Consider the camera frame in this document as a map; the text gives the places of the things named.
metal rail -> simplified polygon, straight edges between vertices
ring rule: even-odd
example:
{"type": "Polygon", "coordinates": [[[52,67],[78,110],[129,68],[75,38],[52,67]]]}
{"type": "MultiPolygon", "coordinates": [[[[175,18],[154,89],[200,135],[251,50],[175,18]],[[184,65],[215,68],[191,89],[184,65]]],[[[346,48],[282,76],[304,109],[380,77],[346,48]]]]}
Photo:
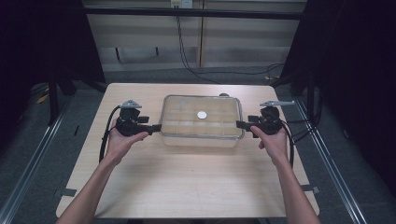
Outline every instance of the metal rail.
{"type": "MultiPolygon", "coordinates": [[[[246,11],[246,10],[221,10],[199,8],[168,8],[168,7],[23,7],[32,12],[65,12],[85,13],[96,15],[139,15],[139,16],[179,16],[179,17],[214,17],[214,18],[241,18],[241,19],[270,19],[299,21],[302,19],[325,18],[324,15],[310,15],[303,12],[277,12],[277,11],[246,11]]],[[[1,6],[0,11],[10,11],[15,7],[1,6]]]]}
{"type": "MultiPolygon", "coordinates": [[[[296,103],[297,103],[297,108],[303,119],[308,120],[308,116],[306,115],[306,107],[304,103],[300,99],[296,100],[296,103]]],[[[366,219],[364,218],[363,212],[359,207],[359,204],[357,203],[355,197],[353,196],[349,187],[347,186],[347,183],[342,177],[337,165],[332,159],[332,155],[329,149],[327,149],[323,141],[323,138],[320,136],[320,133],[318,132],[318,129],[316,127],[312,127],[309,121],[306,121],[305,125],[308,128],[308,130],[312,130],[312,132],[310,133],[312,140],[314,141],[318,153],[322,158],[330,174],[330,177],[332,178],[332,182],[337,188],[337,191],[340,194],[341,199],[343,200],[344,205],[346,206],[346,210],[348,211],[353,222],[357,224],[367,223],[366,219]]]]}
{"type": "Polygon", "coordinates": [[[59,126],[62,123],[64,118],[64,112],[69,107],[72,97],[69,98],[68,102],[65,104],[64,109],[59,114],[58,118],[52,123],[51,126],[48,127],[46,132],[44,133],[43,138],[41,139],[38,147],[35,150],[35,154],[32,159],[30,159],[28,165],[26,166],[21,178],[19,179],[17,185],[14,190],[12,190],[11,194],[8,196],[5,201],[3,207],[0,210],[0,223],[8,224],[11,223],[19,206],[21,205],[22,199],[26,194],[27,190],[30,187],[30,184],[33,180],[35,173],[38,170],[40,163],[43,161],[43,158],[50,146],[52,138],[55,136],[58,131],[59,126]]]}

transparent plastic container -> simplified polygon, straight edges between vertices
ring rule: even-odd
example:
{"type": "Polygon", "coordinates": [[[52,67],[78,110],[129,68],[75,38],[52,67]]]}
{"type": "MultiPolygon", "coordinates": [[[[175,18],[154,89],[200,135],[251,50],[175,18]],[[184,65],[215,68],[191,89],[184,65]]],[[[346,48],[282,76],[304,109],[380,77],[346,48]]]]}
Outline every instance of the transparent plastic container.
{"type": "Polygon", "coordinates": [[[229,96],[168,95],[163,101],[160,134],[167,146],[235,147],[244,136],[238,99],[229,96]]]}

black curtain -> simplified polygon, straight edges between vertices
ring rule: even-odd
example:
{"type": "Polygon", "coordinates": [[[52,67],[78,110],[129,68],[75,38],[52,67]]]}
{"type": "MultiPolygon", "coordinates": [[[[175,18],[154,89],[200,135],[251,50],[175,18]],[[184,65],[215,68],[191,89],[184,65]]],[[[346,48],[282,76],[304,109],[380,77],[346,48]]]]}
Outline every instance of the black curtain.
{"type": "MultiPolygon", "coordinates": [[[[305,10],[325,13],[318,2],[308,1],[305,10]]],[[[320,24],[300,23],[282,76],[301,93],[313,74],[326,103],[396,196],[396,3],[345,0],[331,8],[333,15],[320,24]]]]}
{"type": "Polygon", "coordinates": [[[80,0],[2,1],[0,4],[0,122],[9,133],[30,89],[51,78],[70,93],[71,79],[105,82],[80,0]]]}

forearm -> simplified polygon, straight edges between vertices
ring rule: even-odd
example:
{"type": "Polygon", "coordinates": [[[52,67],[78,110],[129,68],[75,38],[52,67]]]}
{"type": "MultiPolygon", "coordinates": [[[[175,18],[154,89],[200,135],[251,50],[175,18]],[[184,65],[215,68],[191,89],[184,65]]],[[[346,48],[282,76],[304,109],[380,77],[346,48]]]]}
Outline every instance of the forearm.
{"type": "Polygon", "coordinates": [[[91,223],[115,165],[103,159],[78,196],[64,210],[57,223],[91,223]]]}
{"type": "Polygon", "coordinates": [[[287,160],[276,166],[288,223],[320,223],[287,160]]]}

wooden table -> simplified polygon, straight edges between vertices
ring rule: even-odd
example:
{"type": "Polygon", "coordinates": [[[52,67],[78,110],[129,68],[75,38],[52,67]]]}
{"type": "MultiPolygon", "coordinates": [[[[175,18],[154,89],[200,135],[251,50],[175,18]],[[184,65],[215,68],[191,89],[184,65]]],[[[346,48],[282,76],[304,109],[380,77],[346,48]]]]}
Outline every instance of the wooden table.
{"type": "MultiPolygon", "coordinates": [[[[240,100],[244,120],[260,115],[259,104],[277,100],[273,88],[238,85],[111,84],[99,106],[67,188],[78,192],[98,164],[99,149],[112,109],[133,99],[143,106],[148,124],[160,120],[168,94],[216,96],[223,92],[240,100]]],[[[243,218],[284,217],[285,208],[275,166],[251,133],[235,148],[167,147],[154,133],[132,146],[106,185],[97,217],[119,218],[243,218]]],[[[294,172],[309,184],[298,152],[294,172]]],[[[312,191],[306,193],[318,214],[312,191]]],[[[59,216],[72,197],[63,196],[59,216]]]]}

